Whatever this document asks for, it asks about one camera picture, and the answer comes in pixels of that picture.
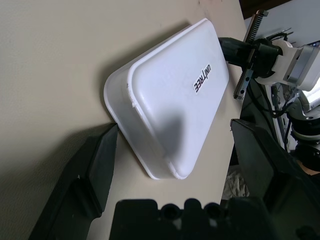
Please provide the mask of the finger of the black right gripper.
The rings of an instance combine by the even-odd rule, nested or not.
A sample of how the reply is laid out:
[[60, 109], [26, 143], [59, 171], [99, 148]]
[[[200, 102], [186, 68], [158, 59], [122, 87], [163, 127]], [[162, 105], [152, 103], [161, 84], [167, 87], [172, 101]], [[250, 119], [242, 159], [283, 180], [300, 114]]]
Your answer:
[[223, 56], [226, 62], [241, 68], [246, 68], [249, 63], [250, 51], [224, 51]]
[[219, 37], [218, 38], [221, 49], [223, 52], [231, 51], [248, 51], [251, 49], [251, 45], [247, 42], [231, 38], [231, 37]]

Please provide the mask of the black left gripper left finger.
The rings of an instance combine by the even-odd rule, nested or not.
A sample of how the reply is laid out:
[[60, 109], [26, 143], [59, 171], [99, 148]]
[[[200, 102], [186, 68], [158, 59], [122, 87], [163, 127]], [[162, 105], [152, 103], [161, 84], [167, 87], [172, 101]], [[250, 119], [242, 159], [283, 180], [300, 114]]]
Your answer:
[[31, 240], [85, 240], [105, 211], [114, 175], [118, 125], [86, 139], [64, 167], [30, 236]]

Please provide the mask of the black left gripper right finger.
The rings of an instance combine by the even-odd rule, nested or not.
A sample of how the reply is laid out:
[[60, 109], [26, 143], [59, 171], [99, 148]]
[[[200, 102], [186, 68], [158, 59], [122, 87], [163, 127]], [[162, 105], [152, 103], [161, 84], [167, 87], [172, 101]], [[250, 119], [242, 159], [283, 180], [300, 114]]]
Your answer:
[[232, 119], [234, 147], [249, 195], [261, 199], [281, 240], [320, 238], [320, 186], [268, 133]]

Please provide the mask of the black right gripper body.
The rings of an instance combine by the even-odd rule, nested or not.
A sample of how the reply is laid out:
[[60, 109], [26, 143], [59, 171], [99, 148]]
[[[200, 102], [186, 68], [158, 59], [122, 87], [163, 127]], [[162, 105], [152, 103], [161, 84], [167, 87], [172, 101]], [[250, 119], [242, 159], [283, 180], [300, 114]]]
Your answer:
[[258, 10], [251, 18], [243, 40], [248, 44], [249, 50], [241, 66], [242, 74], [233, 93], [234, 99], [242, 100], [244, 98], [252, 78], [267, 78], [274, 74], [272, 67], [277, 56], [281, 54], [281, 49], [272, 45], [271, 41], [266, 38], [255, 39], [263, 18], [268, 14], [266, 10]]

